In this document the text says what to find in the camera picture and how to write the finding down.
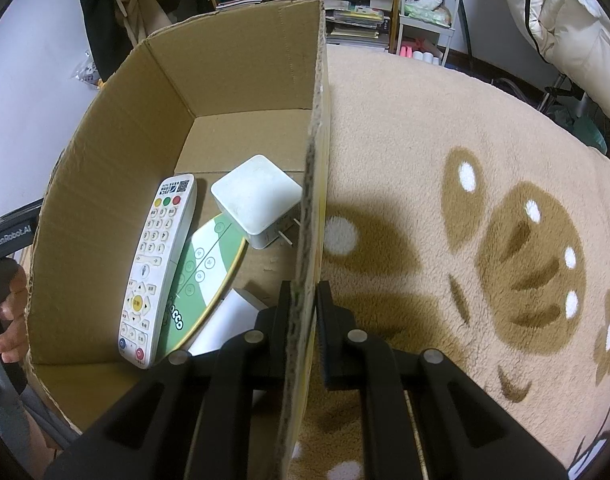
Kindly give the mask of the person's hand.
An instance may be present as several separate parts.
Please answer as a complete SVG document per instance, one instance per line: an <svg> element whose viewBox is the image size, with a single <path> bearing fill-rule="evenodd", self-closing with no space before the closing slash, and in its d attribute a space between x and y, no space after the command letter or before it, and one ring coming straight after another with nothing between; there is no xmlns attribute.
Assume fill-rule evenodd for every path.
<svg viewBox="0 0 610 480"><path fill-rule="evenodd" d="M0 321L4 326L4 332L0 335L0 358L3 363L22 362L28 352L27 301L27 276L25 270L17 266L10 279L8 296L0 304Z"/></svg>

